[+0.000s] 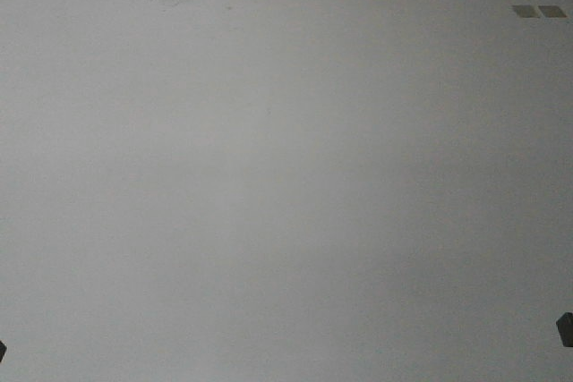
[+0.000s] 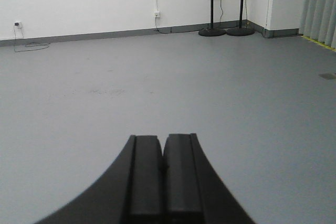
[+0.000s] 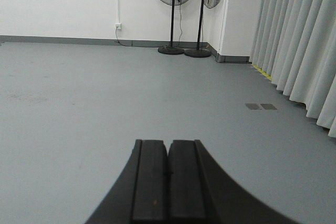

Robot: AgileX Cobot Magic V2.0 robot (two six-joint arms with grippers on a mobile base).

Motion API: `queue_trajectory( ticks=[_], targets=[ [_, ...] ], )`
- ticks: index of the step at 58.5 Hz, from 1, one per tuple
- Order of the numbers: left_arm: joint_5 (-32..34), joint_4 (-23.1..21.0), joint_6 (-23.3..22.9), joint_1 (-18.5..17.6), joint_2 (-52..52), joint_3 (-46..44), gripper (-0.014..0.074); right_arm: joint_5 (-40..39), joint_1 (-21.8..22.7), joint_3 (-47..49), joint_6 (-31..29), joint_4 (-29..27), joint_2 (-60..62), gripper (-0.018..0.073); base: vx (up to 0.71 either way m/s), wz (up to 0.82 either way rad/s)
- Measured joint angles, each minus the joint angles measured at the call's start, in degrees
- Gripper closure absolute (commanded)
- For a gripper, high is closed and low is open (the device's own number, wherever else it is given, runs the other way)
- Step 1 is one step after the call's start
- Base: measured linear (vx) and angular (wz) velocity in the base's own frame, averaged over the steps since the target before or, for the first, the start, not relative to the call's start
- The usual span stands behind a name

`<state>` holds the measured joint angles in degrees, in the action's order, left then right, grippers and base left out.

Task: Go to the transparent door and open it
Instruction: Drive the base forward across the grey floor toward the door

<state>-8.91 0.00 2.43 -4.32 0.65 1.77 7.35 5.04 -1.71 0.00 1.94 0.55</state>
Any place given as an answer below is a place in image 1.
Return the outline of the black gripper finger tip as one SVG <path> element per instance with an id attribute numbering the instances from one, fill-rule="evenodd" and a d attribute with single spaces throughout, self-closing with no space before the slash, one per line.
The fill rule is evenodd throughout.
<path id="1" fill-rule="evenodd" d="M 573 346 L 573 313 L 565 312 L 556 321 L 561 343 L 564 347 Z"/>
<path id="2" fill-rule="evenodd" d="M 4 356 L 5 356 L 6 351 L 7 351 L 7 347 L 6 347 L 6 345 L 1 341 L 1 342 L 0 342 L 0 362 L 2 362 L 2 360 L 3 360 Z"/>

